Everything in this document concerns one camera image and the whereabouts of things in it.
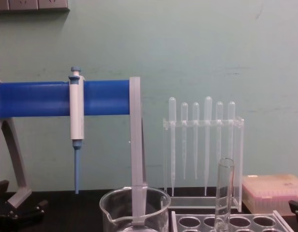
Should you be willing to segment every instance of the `black clamp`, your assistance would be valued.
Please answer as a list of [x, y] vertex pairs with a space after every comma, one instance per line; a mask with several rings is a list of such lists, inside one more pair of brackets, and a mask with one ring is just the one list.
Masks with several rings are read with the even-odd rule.
[[[0, 182], [0, 196], [6, 191], [8, 181]], [[20, 211], [0, 197], [0, 231], [14, 232], [21, 228], [40, 223], [48, 201], [38, 203], [33, 209]]]
[[298, 202], [290, 200], [288, 204], [292, 213], [296, 215], [296, 219], [298, 222]]

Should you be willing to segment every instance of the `glass beaker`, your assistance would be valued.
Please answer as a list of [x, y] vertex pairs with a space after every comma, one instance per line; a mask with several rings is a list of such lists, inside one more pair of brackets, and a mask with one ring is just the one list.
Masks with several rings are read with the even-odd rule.
[[218, 163], [214, 229], [229, 231], [235, 164], [232, 159], [222, 158]]
[[168, 232], [170, 196], [148, 186], [113, 190], [102, 197], [104, 232]]

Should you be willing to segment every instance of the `beaker rim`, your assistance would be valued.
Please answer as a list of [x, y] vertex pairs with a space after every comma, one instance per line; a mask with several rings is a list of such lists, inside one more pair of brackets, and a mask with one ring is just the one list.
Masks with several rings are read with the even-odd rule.
[[233, 159], [230, 158], [221, 158], [218, 162], [218, 165], [224, 168], [232, 168], [235, 166], [235, 162]]
[[[145, 215], [142, 215], [142, 216], [126, 216], [126, 217], [120, 217], [120, 218], [116, 218], [116, 219], [112, 219], [110, 213], [104, 209], [103, 206], [101, 206], [102, 202], [108, 198], [109, 196], [115, 194], [115, 193], [118, 193], [118, 192], [121, 192], [121, 191], [126, 191], [126, 190], [130, 190], [130, 189], [133, 189], [133, 188], [145, 188], [147, 190], [153, 190], [153, 191], [156, 191], [156, 192], [159, 192], [161, 193], [165, 198], [166, 198], [166, 201], [167, 201], [167, 204], [166, 205], [163, 205], [163, 207], [154, 212], [154, 213], [151, 213], [151, 214], [145, 214]], [[118, 189], [115, 189], [115, 190], [112, 190], [108, 193], [106, 193], [102, 198], [101, 200], [99, 201], [99, 207], [100, 209], [102, 210], [102, 212], [107, 216], [108, 220], [112, 223], [116, 223], [116, 222], [119, 222], [119, 221], [123, 221], [123, 220], [133, 220], [133, 219], [136, 219], [136, 218], [141, 218], [141, 219], [146, 219], [146, 218], [149, 218], [149, 217], [152, 217], [152, 216], [155, 216], [155, 215], [158, 215], [160, 213], [162, 213], [163, 211], [165, 210], [168, 210], [169, 206], [170, 206], [170, 203], [171, 203], [171, 198], [170, 196], [165, 192], [165, 191], [162, 191], [158, 188], [153, 188], [153, 187], [149, 187], [149, 186], [129, 186], [129, 187], [122, 187], [122, 188], [118, 188]]]

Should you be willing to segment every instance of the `pipette tip box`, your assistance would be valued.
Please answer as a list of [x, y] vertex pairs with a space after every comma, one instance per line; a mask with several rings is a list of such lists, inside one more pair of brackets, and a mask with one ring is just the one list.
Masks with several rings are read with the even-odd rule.
[[277, 210], [293, 215], [288, 201], [298, 202], [298, 178], [292, 174], [248, 175], [242, 180], [242, 201], [253, 214]]

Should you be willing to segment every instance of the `micropipette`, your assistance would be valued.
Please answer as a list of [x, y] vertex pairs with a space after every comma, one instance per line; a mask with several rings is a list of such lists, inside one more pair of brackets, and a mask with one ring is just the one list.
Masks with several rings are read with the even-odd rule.
[[188, 105], [186, 102], [181, 104], [181, 121], [182, 121], [182, 161], [183, 161], [183, 179], [185, 179], [186, 170], [186, 126], [188, 120]]
[[210, 155], [210, 121], [212, 119], [212, 98], [206, 97], [205, 99], [205, 196], [207, 196], [207, 186], [209, 179], [209, 155]]
[[79, 67], [72, 67], [70, 79], [71, 139], [75, 153], [75, 193], [79, 193], [79, 159], [84, 139], [84, 77]]
[[199, 104], [194, 102], [193, 104], [193, 121], [194, 121], [194, 168], [195, 179], [197, 179], [197, 157], [198, 157], [198, 123], [199, 123]]
[[176, 134], [175, 127], [177, 121], [176, 99], [169, 98], [169, 122], [170, 122], [170, 146], [171, 146], [171, 190], [172, 196], [174, 192], [174, 184], [176, 179]]
[[234, 125], [236, 114], [236, 104], [233, 101], [228, 103], [228, 121], [230, 123], [228, 128], [228, 158], [233, 160], [233, 140], [234, 140]]
[[219, 163], [221, 156], [222, 156], [222, 120], [223, 120], [223, 103], [217, 102], [216, 103], [216, 110], [215, 110], [215, 119], [216, 119], [216, 159], [217, 163]]

